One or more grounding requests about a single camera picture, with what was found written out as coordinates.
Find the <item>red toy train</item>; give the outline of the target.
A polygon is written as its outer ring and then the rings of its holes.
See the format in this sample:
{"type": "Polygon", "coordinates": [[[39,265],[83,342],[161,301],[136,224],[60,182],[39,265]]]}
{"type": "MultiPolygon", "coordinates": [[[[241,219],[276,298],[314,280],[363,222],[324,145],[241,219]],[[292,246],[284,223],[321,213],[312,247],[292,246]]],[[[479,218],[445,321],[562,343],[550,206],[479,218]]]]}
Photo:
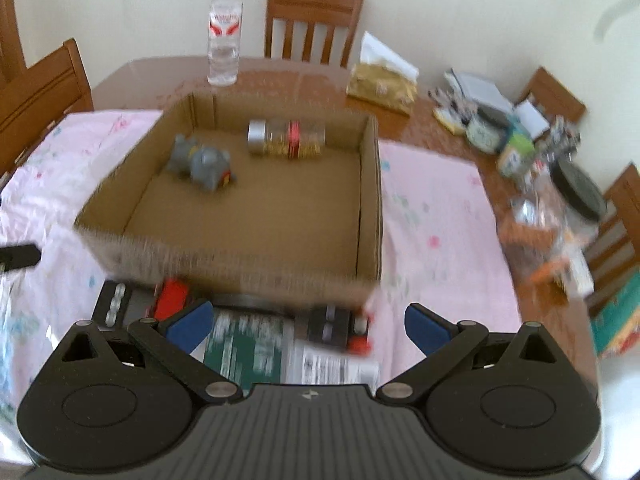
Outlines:
{"type": "Polygon", "coordinates": [[[154,300],[148,315],[159,321],[167,320],[192,301],[194,287],[181,278],[166,278],[154,289],[154,300]]]}

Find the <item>medical cotton swab box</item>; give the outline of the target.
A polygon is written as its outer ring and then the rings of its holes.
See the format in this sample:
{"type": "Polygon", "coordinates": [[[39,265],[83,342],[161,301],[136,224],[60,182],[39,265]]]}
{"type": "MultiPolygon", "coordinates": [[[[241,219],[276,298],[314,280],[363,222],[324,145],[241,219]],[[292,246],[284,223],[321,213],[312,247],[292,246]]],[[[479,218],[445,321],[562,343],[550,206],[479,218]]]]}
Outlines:
{"type": "Polygon", "coordinates": [[[209,335],[192,356],[245,392],[257,384],[366,385],[380,383],[368,356],[312,344],[295,336],[283,316],[216,309],[209,335]]]}

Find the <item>black toy cube red wheels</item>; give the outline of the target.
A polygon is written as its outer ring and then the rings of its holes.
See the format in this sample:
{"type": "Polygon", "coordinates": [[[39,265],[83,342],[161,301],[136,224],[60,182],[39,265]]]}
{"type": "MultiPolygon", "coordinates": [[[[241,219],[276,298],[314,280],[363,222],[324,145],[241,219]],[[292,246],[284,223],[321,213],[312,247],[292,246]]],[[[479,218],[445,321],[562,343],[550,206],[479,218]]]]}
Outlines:
{"type": "Polygon", "coordinates": [[[372,350],[369,341],[371,321],[372,318],[362,311],[335,304],[313,307],[306,318],[305,338],[313,344],[368,356],[372,350]]]}

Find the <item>black digital timer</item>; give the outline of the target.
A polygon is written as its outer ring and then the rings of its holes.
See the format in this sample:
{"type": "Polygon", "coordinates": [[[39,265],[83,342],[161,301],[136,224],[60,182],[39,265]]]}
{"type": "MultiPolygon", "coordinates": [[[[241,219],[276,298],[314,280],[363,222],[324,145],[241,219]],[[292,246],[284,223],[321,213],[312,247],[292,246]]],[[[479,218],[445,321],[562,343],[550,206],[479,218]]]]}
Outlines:
{"type": "Polygon", "coordinates": [[[154,302],[152,288],[133,282],[105,280],[91,319],[102,330],[119,330],[140,318],[147,318],[154,302]]]}

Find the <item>pink floral tablecloth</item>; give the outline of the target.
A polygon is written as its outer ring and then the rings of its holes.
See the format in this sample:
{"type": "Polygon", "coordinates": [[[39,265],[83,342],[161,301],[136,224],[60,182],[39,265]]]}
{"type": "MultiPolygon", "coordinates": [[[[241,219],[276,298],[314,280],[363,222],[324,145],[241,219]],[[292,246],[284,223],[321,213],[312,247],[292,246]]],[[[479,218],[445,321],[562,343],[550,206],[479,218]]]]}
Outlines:
{"type": "MultiPolygon", "coordinates": [[[[34,243],[34,268],[1,280],[1,456],[25,460],[15,414],[28,386],[73,322],[88,318],[105,273],[74,232],[81,206],[157,121],[155,110],[68,116],[1,194],[1,240],[34,243]]],[[[294,384],[384,384],[421,359],[405,333],[418,302],[451,321],[495,332],[520,326],[518,300],[496,233],[488,182],[472,162],[423,148],[380,145],[382,281],[370,297],[366,358],[300,349],[294,384]]]]}

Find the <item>large jar black lid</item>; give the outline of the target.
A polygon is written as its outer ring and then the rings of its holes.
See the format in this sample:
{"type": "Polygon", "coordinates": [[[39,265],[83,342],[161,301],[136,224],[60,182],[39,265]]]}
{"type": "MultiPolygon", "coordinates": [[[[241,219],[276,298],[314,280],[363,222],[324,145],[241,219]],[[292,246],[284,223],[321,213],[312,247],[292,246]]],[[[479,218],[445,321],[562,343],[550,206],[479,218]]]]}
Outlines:
{"type": "Polygon", "coordinates": [[[597,185],[574,162],[558,159],[510,201],[498,237],[516,284],[547,283],[598,235],[606,214],[597,185]]]}

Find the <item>brown cardboard box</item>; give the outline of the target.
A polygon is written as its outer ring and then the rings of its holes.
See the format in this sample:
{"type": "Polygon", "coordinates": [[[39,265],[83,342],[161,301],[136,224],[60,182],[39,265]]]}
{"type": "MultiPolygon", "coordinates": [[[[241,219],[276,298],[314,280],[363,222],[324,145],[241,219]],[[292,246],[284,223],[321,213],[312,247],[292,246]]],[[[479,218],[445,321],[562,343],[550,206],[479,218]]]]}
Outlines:
{"type": "Polygon", "coordinates": [[[363,306],[381,277],[378,121],[343,107],[194,92],[175,102],[100,183],[75,230],[108,273],[180,276],[217,292],[301,306],[363,306]],[[311,119],[315,159],[257,156],[254,119],[311,119]],[[230,156],[233,180],[207,191],[166,168],[177,136],[230,156]]]}

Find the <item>wooden chair left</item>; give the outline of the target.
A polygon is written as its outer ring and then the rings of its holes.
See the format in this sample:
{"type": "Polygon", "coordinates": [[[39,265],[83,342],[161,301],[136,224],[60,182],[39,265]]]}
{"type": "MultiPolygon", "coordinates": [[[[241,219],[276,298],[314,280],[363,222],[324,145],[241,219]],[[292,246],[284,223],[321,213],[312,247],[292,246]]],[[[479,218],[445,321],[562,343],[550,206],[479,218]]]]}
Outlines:
{"type": "Polygon", "coordinates": [[[27,66],[14,0],[1,0],[1,175],[12,176],[67,114],[93,100],[75,39],[27,66]]]}

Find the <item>colourful paper bag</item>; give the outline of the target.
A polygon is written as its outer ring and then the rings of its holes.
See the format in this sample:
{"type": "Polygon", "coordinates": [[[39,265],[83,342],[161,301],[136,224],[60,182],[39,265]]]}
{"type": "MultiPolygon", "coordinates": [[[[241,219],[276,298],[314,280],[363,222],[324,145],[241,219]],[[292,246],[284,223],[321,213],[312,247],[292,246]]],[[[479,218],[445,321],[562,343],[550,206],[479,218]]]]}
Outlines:
{"type": "Polygon", "coordinates": [[[621,356],[639,342],[639,273],[591,321],[594,345],[601,359],[621,356]]]}

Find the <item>grey toy figure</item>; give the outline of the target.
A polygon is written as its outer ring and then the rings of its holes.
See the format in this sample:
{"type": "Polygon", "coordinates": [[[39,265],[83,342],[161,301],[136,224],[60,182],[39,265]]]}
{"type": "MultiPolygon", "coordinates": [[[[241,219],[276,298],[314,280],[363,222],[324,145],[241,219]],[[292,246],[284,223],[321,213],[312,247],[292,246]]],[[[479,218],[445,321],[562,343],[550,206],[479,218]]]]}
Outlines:
{"type": "Polygon", "coordinates": [[[182,134],[175,137],[165,170],[188,178],[207,191],[217,191],[235,181],[227,151],[182,134]]]}

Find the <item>wooden chair near right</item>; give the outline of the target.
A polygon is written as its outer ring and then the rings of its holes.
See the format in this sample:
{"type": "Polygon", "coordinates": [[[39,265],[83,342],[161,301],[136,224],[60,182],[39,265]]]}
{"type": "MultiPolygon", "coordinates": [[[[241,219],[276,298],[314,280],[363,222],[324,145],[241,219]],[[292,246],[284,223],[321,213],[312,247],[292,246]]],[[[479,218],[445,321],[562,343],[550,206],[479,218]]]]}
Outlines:
{"type": "Polygon", "coordinates": [[[598,237],[586,250],[593,293],[586,299],[590,318],[639,270],[639,173],[629,164],[604,193],[608,211],[598,237]]]}

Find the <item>small jar green lid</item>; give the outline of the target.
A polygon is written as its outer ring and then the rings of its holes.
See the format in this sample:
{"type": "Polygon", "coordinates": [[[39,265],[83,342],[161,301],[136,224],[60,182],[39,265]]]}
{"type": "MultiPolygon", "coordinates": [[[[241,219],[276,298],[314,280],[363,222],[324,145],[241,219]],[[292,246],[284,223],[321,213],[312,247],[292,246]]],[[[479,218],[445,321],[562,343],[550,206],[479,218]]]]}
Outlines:
{"type": "Polygon", "coordinates": [[[505,178],[519,176],[533,160],[534,142],[524,133],[513,133],[497,160],[497,170],[505,178]]]}

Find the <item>yellow flat packet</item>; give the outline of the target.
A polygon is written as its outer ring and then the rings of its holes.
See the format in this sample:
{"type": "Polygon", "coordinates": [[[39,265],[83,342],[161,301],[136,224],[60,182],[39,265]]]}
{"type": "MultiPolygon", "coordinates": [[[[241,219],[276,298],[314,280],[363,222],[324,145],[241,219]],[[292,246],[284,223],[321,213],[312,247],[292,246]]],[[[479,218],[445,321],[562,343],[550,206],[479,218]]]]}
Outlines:
{"type": "Polygon", "coordinates": [[[454,136],[464,136],[466,133],[466,125],[462,122],[459,115],[449,108],[435,108],[433,116],[439,125],[443,126],[454,136]]]}

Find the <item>white jar dark lid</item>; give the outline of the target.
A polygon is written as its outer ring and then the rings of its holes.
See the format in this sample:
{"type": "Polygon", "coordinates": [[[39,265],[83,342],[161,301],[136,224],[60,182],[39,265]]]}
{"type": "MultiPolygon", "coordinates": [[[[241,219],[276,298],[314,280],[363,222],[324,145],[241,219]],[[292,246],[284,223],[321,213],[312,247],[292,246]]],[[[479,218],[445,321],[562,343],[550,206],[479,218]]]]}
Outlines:
{"type": "Polygon", "coordinates": [[[479,106],[466,126],[466,140],[485,154],[497,154],[509,127],[506,114],[491,107],[479,106]]]}

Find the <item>clear pen holder cup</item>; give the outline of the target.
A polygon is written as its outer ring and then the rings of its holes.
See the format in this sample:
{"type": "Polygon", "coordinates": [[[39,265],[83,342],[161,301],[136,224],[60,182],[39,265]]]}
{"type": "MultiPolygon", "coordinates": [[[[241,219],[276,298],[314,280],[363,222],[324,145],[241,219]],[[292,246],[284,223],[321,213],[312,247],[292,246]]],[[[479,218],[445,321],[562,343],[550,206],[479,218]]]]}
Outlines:
{"type": "Polygon", "coordinates": [[[560,159],[571,159],[582,142],[580,132],[574,122],[558,115],[550,130],[535,143],[535,157],[532,170],[534,175],[546,174],[560,159]]]}

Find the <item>teal small box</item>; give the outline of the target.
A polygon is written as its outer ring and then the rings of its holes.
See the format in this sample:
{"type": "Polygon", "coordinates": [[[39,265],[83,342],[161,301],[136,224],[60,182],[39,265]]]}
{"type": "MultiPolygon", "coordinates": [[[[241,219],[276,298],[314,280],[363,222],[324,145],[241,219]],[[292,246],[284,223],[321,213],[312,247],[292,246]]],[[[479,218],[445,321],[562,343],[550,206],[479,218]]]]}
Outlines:
{"type": "Polygon", "coordinates": [[[523,123],[521,122],[521,119],[518,117],[517,114],[509,114],[508,116],[506,116],[506,118],[508,118],[508,128],[506,129],[506,133],[508,134],[508,136],[514,136],[514,134],[521,134],[522,136],[525,136],[527,139],[530,138],[530,134],[527,130],[527,128],[523,125],[523,123]]]}

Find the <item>glass jar silver lid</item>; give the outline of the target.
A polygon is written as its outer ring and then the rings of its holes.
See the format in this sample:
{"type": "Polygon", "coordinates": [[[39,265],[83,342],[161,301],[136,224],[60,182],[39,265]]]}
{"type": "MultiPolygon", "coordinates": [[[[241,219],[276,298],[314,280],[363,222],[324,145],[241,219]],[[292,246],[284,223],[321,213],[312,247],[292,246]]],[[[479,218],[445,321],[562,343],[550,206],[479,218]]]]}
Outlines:
{"type": "Polygon", "coordinates": [[[247,148],[253,155],[288,159],[316,158],[326,145],[326,127],[306,119],[252,120],[247,148]]]}

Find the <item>stack of papers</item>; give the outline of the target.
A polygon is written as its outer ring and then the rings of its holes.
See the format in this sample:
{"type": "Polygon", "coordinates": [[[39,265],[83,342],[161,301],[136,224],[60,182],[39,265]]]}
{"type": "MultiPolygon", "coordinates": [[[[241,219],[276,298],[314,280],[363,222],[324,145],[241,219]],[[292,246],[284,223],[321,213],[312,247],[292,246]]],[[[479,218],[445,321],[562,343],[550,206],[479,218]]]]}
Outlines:
{"type": "Polygon", "coordinates": [[[513,103],[500,92],[494,82],[488,79],[452,68],[446,70],[444,77],[454,92],[478,106],[500,110],[506,114],[510,114],[513,110],[513,103]]]}

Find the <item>gold tissue pack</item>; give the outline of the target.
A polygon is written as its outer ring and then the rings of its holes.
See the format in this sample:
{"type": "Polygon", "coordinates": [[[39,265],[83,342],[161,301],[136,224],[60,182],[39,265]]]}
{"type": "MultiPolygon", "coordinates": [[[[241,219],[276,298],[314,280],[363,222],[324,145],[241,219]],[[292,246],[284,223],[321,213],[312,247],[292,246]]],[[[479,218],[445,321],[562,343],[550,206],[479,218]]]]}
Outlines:
{"type": "Polygon", "coordinates": [[[411,116],[418,98],[420,70],[370,32],[360,44],[346,94],[391,112],[411,116]]]}

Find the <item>clear plastic water bottle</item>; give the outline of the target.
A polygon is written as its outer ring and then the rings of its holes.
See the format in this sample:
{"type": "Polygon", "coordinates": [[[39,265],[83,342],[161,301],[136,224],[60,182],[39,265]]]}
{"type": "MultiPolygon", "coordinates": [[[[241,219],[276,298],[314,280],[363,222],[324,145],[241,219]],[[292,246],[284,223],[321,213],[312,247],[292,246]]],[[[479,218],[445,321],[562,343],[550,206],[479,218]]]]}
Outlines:
{"type": "Polygon", "coordinates": [[[242,17],[242,0],[213,0],[210,5],[207,81],[212,86],[232,86],[238,78],[242,17]]]}

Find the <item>wooden chair behind bottle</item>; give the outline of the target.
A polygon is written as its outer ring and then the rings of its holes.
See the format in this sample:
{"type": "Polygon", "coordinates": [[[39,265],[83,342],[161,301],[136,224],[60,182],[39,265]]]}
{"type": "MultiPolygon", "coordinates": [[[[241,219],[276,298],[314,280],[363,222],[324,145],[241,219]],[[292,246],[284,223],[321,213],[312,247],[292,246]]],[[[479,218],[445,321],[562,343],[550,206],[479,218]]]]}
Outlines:
{"type": "Polygon", "coordinates": [[[340,66],[346,68],[356,38],[363,3],[364,0],[266,0],[265,57],[272,57],[273,29],[276,21],[284,23],[281,51],[281,58],[284,60],[292,58],[295,25],[306,26],[300,58],[305,63],[311,61],[314,33],[318,26],[323,26],[326,29],[326,36],[322,44],[320,63],[330,64],[336,31],[344,29],[346,37],[342,47],[340,66]]]}

